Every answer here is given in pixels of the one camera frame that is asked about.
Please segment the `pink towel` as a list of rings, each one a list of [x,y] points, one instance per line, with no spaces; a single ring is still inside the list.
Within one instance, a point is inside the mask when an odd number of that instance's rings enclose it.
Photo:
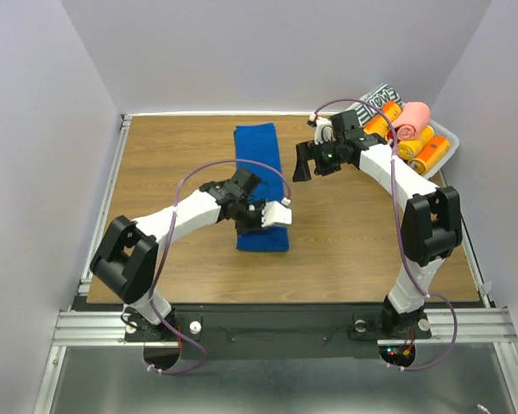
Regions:
[[[400,115],[392,122],[396,140],[415,140],[420,132],[427,126],[430,117],[431,110],[426,103],[406,103]]]

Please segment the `blue towel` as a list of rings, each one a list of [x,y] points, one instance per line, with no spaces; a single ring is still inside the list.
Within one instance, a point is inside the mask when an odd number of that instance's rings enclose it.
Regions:
[[[273,123],[256,126],[236,126],[235,155],[238,159],[254,160],[281,172],[281,156]],[[279,201],[284,196],[284,184],[278,174],[261,166],[238,163],[262,179],[254,190],[252,201]],[[285,253],[289,250],[286,228],[272,227],[237,236],[237,249],[252,253]]]

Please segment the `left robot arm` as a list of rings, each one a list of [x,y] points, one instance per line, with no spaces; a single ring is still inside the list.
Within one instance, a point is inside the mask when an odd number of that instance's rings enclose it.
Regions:
[[[93,276],[145,320],[145,330],[157,340],[174,332],[171,304],[155,289],[156,265],[165,261],[167,245],[197,229],[232,220],[239,229],[262,228],[265,202],[249,197],[262,180],[240,167],[230,179],[203,184],[178,203],[154,214],[111,221],[92,257]]]

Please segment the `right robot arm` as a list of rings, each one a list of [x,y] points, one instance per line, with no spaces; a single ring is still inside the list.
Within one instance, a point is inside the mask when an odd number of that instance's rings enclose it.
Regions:
[[[417,327],[436,272],[462,242],[459,194],[406,166],[383,137],[364,131],[354,110],[329,118],[313,113],[307,123],[314,137],[296,146],[295,182],[327,176],[348,164],[392,197],[401,270],[383,301],[380,326],[385,334],[400,336]]]

